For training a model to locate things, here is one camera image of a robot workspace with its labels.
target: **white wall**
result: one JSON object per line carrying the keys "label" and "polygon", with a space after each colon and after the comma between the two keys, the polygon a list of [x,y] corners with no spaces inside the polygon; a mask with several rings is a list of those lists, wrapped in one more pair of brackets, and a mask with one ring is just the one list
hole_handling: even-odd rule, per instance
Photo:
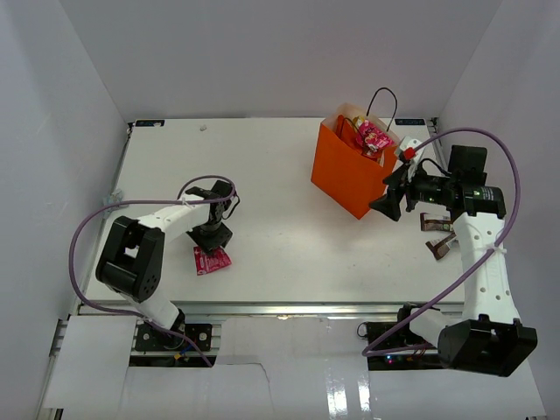
{"label": "white wall", "polygon": [[58,0],[0,2],[0,51],[0,417],[19,420],[70,309],[70,237],[108,192],[126,126]]}
{"label": "white wall", "polygon": [[60,1],[127,121],[322,116],[383,85],[436,116],[501,2]]}
{"label": "white wall", "polygon": [[[498,9],[441,115],[444,128],[472,125],[491,130],[507,143],[519,166],[521,211],[506,240],[507,266],[522,321],[537,328],[539,345],[530,364],[552,419],[560,418],[559,75],[560,3],[508,0]],[[453,142],[489,145],[473,135],[455,136]],[[486,169],[489,184],[505,186],[511,201],[511,171],[494,147]]]}

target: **red packet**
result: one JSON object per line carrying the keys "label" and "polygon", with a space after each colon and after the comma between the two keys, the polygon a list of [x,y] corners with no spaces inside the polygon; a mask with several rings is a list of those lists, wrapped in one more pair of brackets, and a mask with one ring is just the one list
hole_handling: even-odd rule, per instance
{"label": "red packet", "polygon": [[222,248],[216,249],[213,255],[205,254],[200,247],[194,247],[193,251],[197,276],[204,276],[231,265],[228,254]]}

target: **white tabletop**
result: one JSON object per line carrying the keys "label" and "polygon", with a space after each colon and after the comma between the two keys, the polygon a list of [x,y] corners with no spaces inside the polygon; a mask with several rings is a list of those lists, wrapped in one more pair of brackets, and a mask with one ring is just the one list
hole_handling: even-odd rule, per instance
{"label": "white tabletop", "polygon": [[[161,287],[175,302],[405,302],[427,301],[461,273],[454,249],[436,262],[424,243],[445,237],[421,232],[419,214],[444,214],[418,204],[398,223],[375,211],[356,220],[310,181],[319,118],[166,120],[134,128],[117,187],[126,200],[172,200],[204,174],[231,178],[242,198],[226,222],[234,232],[226,251],[233,264],[196,276],[193,242],[185,234],[164,251]],[[400,137],[428,138],[425,126],[392,127]],[[429,148],[426,157],[434,158]],[[210,188],[213,181],[199,183]],[[139,217],[157,206],[132,206],[112,220]],[[120,301],[89,276],[87,297]],[[462,302],[462,288],[446,302]]]}

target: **purple hose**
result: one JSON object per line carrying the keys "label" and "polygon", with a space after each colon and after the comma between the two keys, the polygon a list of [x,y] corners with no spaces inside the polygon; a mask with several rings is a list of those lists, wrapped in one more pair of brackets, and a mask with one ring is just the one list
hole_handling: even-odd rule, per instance
{"label": "purple hose", "polygon": [[[498,237],[496,238],[496,241],[494,243],[495,247],[499,247],[500,244],[502,242],[504,242],[504,239],[506,239],[506,236],[508,236],[509,231],[511,230],[512,226],[515,223],[515,219],[517,218],[517,214],[519,213],[519,205],[520,205],[520,199],[521,199],[521,181],[519,179],[519,171],[517,170],[517,165],[515,164],[514,157],[511,154],[511,152],[509,151],[508,147],[496,135],[492,134],[489,131],[486,131],[485,129],[475,129],[475,128],[472,128],[472,127],[459,127],[459,128],[456,128],[456,129],[448,129],[447,131],[444,131],[442,133],[436,134],[433,137],[430,137],[428,140],[426,140],[425,142],[423,142],[422,144],[417,146],[415,148],[415,151],[419,151],[423,147],[427,146],[428,144],[430,144],[432,142],[435,142],[436,140],[438,140],[439,138],[441,138],[443,136],[447,136],[448,134],[459,133],[459,132],[478,133],[478,134],[481,134],[483,136],[489,137],[492,140],[494,140],[501,147],[501,149],[504,151],[504,153],[506,154],[507,160],[509,161],[512,172],[514,174],[514,185],[515,185],[514,208],[511,212],[511,215],[509,216],[509,219],[506,222],[506,225],[504,226],[503,231],[501,232],[501,234],[498,235]],[[373,342],[371,342],[369,345],[367,345],[367,347],[364,348],[363,351],[361,352],[361,355],[366,356],[366,357],[374,357],[374,356],[382,356],[382,355],[387,354],[387,353],[400,352],[402,350],[410,350],[411,347],[389,348],[389,349],[385,349],[385,350],[374,350],[374,348],[379,346],[384,340],[387,339],[387,337],[389,337],[393,333],[396,333],[397,331],[399,331],[401,328],[403,328],[404,326],[409,324],[410,321],[418,318],[420,315],[422,315],[424,312],[428,311],[433,305],[435,305],[441,299],[445,298],[452,291],[457,289],[462,283],[465,282],[465,280],[472,273],[474,273],[482,264],[484,264],[488,260],[488,258],[490,258],[490,256],[492,256],[493,253],[494,253],[494,249],[492,249],[492,248],[488,249],[486,251],[486,253],[470,269],[465,271],[462,276],[460,276],[455,282],[453,282],[453,284],[451,284],[447,289],[445,289],[444,291],[439,293],[437,296],[435,296],[430,302],[428,302],[427,304],[422,306],[416,312],[410,314],[407,318],[403,319],[401,322],[393,325],[393,327],[388,329],[385,333],[383,333],[377,339],[375,339]]]}
{"label": "purple hose", "polygon": [[[201,200],[197,200],[197,201],[187,201],[186,204],[196,205],[196,204],[220,203],[222,201],[230,200],[232,197],[234,197],[234,195],[235,195],[235,184],[230,179],[222,177],[220,175],[205,175],[203,177],[197,177],[197,178],[194,178],[194,179],[190,180],[189,182],[187,182],[181,188],[181,192],[179,194],[179,197],[181,196],[182,192],[185,190],[185,188],[187,186],[189,186],[192,182],[195,182],[195,181],[198,181],[198,180],[201,180],[201,179],[222,179],[224,181],[227,181],[232,186],[232,192],[227,197],[224,197],[224,198],[220,198],[220,199],[201,199]],[[78,285],[78,281],[76,280],[76,273],[74,272],[74,254],[75,254],[75,251],[76,251],[76,244],[78,242],[78,238],[80,236],[81,231],[96,215],[98,215],[100,213],[103,213],[105,210],[108,210],[108,209],[114,208],[114,207],[129,206],[129,205],[133,205],[133,204],[163,204],[163,205],[166,205],[166,206],[173,206],[173,205],[182,205],[184,203],[183,203],[183,201],[179,201],[179,200],[132,199],[132,200],[128,200],[128,201],[122,201],[120,203],[109,204],[107,206],[103,206],[99,210],[95,210],[93,213],[88,215],[84,220],[81,221],[80,225],[78,225],[75,232],[73,233],[72,240],[70,241],[70,249],[68,250],[68,275],[70,276],[70,283],[72,284],[73,291],[76,293],[78,298],[80,298],[80,300],[85,305],[90,306],[90,307],[96,309],[97,311],[109,312],[109,313],[114,313],[114,314],[118,314],[118,315],[133,315],[135,317],[140,317],[140,318],[144,319],[144,322],[146,324],[148,324],[149,326],[151,326],[152,328],[154,328],[154,329],[156,329],[156,330],[158,330],[162,333],[167,333],[169,335],[179,337],[180,339],[189,343],[192,346],[192,348],[194,348],[194,350],[198,354],[200,354],[200,357],[202,358],[202,360],[211,368],[212,363],[210,362],[210,360],[208,360],[208,358],[202,353],[202,351],[199,349],[199,347],[191,339],[189,339],[186,335],[181,334],[180,332],[174,332],[174,331],[171,331],[171,330],[167,330],[167,329],[163,328],[162,326],[156,324],[155,322],[145,319],[145,316],[140,312],[128,311],[128,310],[124,310],[124,309],[112,309],[112,308],[106,308],[104,306],[101,306],[100,304],[97,304],[97,303],[89,300],[80,290],[80,286]]]}

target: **purple cable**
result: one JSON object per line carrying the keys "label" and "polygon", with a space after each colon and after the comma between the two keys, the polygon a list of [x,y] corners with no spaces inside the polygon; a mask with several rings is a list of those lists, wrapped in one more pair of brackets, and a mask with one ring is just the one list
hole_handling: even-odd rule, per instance
{"label": "purple cable", "polygon": [[[197,205],[197,204],[220,203],[222,201],[230,200],[232,197],[234,197],[234,195],[235,195],[235,184],[230,179],[222,177],[220,175],[205,175],[205,176],[197,177],[197,178],[194,178],[194,179],[190,180],[189,182],[187,182],[181,188],[181,193],[179,194],[179,197],[182,194],[183,190],[185,190],[185,188],[187,186],[189,186],[192,182],[195,182],[195,181],[198,181],[198,180],[201,180],[201,179],[222,179],[224,181],[227,181],[232,186],[232,192],[227,197],[224,197],[224,198],[220,198],[220,199],[201,199],[201,200],[196,200],[196,201],[187,201],[186,204]],[[93,213],[88,215],[84,220],[81,221],[80,225],[78,225],[75,232],[73,233],[72,240],[70,241],[70,249],[68,250],[68,275],[70,276],[70,283],[72,284],[73,291],[76,293],[78,298],[80,298],[82,303],[96,309],[97,311],[109,312],[109,313],[114,313],[114,314],[118,314],[118,315],[133,315],[135,317],[139,317],[139,318],[144,319],[144,322],[146,324],[148,324],[152,328],[154,328],[154,329],[156,329],[156,330],[158,330],[162,333],[167,333],[169,335],[179,337],[180,339],[189,343],[192,346],[192,348],[194,348],[194,350],[198,354],[200,354],[200,357],[202,358],[202,360],[211,368],[212,363],[210,362],[210,360],[208,360],[208,358],[202,353],[202,351],[199,349],[199,347],[191,339],[189,339],[186,335],[181,334],[180,332],[174,332],[174,331],[168,330],[166,328],[163,328],[162,326],[156,324],[155,322],[146,319],[146,317],[140,312],[128,311],[128,310],[124,310],[124,309],[112,309],[112,308],[106,308],[104,306],[101,306],[100,304],[97,304],[97,303],[89,300],[80,290],[80,286],[78,285],[78,281],[76,280],[76,273],[74,272],[74,254],[75,254],[75,251],[76,251],[76,244],[78,242],[78,238],[80,236],[81,231],[96,215],[98,215],[100,213],[103,213],[105,210],[108,210],[108,209],[114,208],[114,207],[130,206],[130,205],[135,205],[135,204],[163,204],[163,205],[167,205],[167,206],[172,206],[172,205],[183,205],[185,203],[183,201],[180,201],[180,200],[132,199],[132,200],[128,200],[128,201],[122,201],[120,203],[109,204],[109,205],[103,206],[100,209],[95,210]]]}
{"label": "purple cable", "polygon": [[[496,238],[496,241],[494,242],[494,246],[499,247],[501,245],[501,243],[504,242],[504,239],[506,239],[506,236],[508,236],[509,231],[511,230],[512,226],[515,223],[515,219],[517,218],[517,214],[519,213],[519,205],[520,205],[520,200],[521,200],[521,181],[519,179],[519,171],[517,170],[517,165],[515,164],[514,157],[511,154],[511,152],[509,151],[508,147],[496,135],[492,134],[489,131],[486,131],[485,129],[475,129],[475,128],[472,128],[472,127],[458,127],[456,129],[448,129],[447,131],[444,131],[443,133],[439,133],[439,134],[436,134],[433,137],[430,137],[428,140],[426,140],[425,142],[423,142],[422,144],[417,146],[414,149],[414,151],[419,151],[423,147],[427,146],[428,144],[430,144],[432,142],[435,142],[436,140],[438,140],[439,138],[441,138],[443,136],[447,136],[451,133],[459,133],[459,132],[478,133],[478,134],[481,134],[483,136],[489,137],[492,140],[494,140],[501,147],[501,149],[504,151],[504,153],[507,157],[507,160],[509,161],[509,164],[511,166],[511,170],[514,174],[514,185],[515,185],[514,208],[511,212],[511,216],[509,216],[509,219],[507,220],[506,225],[504,226],[503,231],[501,232],[501,234],[498,235],[498,237]],[[377,339],[375,339],[373,342],[371,342],[369,345],[367,345],[367,347],[364,348],[363,351],[361,352],[361,355],[366,356],[366,357],[374,357],[374,356],[382,356],[382,355],[387,354],[387,353],[401,352],[403,350],[412,349],[412,347],[399,347],[399,348],[390,348],[390,349],[385,349],[385,350],[374,350],[374,348],[379,346],[384,340],[387,339],[387,337],[389,337],[393,333],[396,333],[397,331],[399,331],[401,328],[403,328],[404,326],[409,324],[410,321],[413,321],[414,319],[418,318],[420,315],[422,315],[424,312],[428,311],[433,305],[435,305],[441,299],[445,298],[452,291],[457,289],[462,283],[465,282],[465,280],[472,273],[474,273],[476,270],[478,270],[479,267],[482,264],[484,264],[488,260],[488,258],[490,258],[490,256],[492,256],[493,253],[494,253],[494,249],[489,248],[486,251],[486,253],[470,269],[465,271],[465,273],[463,273],[463,275],[460,276],[455,282],[453,282],[447,289],[445,289],[444,291],[439,293],[430,302],[428,302],[427,304],[422,306],[416,312],[410,314],[407,318],[403,319],[401,322],[393,325],[393,327],[388,329],[385,333],[383,333]]]}

